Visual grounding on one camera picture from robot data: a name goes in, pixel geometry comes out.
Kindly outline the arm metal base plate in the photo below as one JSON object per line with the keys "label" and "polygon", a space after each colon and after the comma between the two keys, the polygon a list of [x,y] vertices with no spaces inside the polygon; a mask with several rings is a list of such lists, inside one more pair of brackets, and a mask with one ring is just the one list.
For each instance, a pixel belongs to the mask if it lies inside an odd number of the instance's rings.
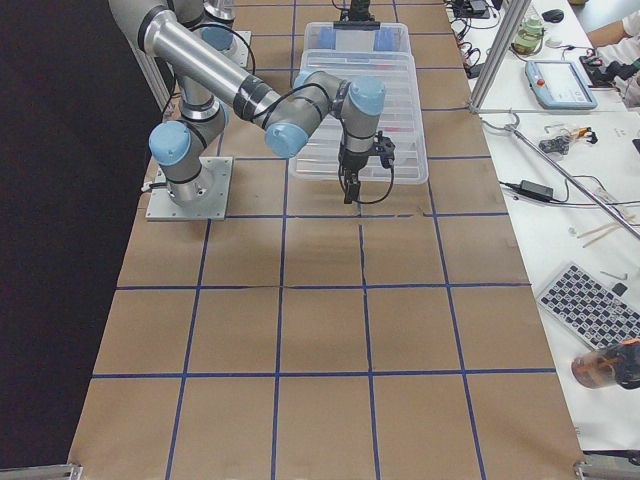
{"label": "arm metal base plate", "polygon": [[249,49],[244,43],[244,40],[250,42],[250,37],[247,36],[249,34],[249,31],[243,31],[235,35],[231,31],[216,27],[201,29],[201,38],[206,43],[241,67],[246,67],[249,62]]}
{"label": "arm metal base plate", "polygon": [[233,157],[201,156],[199,176],[188,183],[171,183],[161,167],[150,191],[146,219],[150,221],[223,221],[229,202]]}

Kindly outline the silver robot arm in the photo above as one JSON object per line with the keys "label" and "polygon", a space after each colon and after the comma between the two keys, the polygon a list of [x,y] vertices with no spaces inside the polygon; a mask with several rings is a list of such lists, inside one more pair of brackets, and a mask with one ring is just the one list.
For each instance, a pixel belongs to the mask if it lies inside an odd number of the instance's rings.
{"label": "silver robot arm", "polygon": [[[369,1],[351,1],[348,7],[338,5],[335,1],[332,4],[340,11],[340,23],[366,24],[375,22],[375,17],[370,12]],[[205,1],[204,20],[200,25],[202,39],[215,49],[228,53],[235,39],[243,40],[242,36],[234,34],[234,21],[233,1]]]}
{"label": "silver robot arm", "polygon": [[338,178],[347,204],[360,200],[359,173],[370,158],[393,170],[395,146],[379,130],[386,89],[373,77],[343,79],[301,70],[294,87],[279,94],[204,40],[219,7],[210,1],[112,1],[113,18],[127,40],[231,106],[259,126],[281,158],[296,156],[328,115],[342,126]]}

